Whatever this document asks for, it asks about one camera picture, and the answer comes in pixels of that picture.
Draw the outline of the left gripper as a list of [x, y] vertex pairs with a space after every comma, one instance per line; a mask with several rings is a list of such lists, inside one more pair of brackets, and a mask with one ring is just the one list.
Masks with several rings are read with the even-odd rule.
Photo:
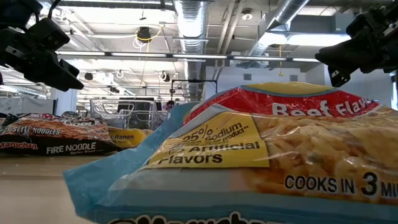
[[1, 30], [1, 65], [11, 67], [24, 74], [24, 78], [61, 91], [81, 90], [84, 87], [77, 79], [79, 69], [64, 59], [60, 65], [40, 67], [36, 50], [40, 45], [39, 36], [33, 32], [21, 33], [11, 28]]

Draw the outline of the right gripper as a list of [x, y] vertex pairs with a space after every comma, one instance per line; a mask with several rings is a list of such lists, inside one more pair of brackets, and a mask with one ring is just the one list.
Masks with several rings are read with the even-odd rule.
[[[397, 3], [391, 2], [374, 11], [376, 56], [373, 69], [385, 73], [397, 70]], [[331, 85], [341, 87], [351, 80], [351, 74], [373, 58], [373, 52], [360, 40], [347, 40], [324, 47], [315, 58], [328, 66]]]

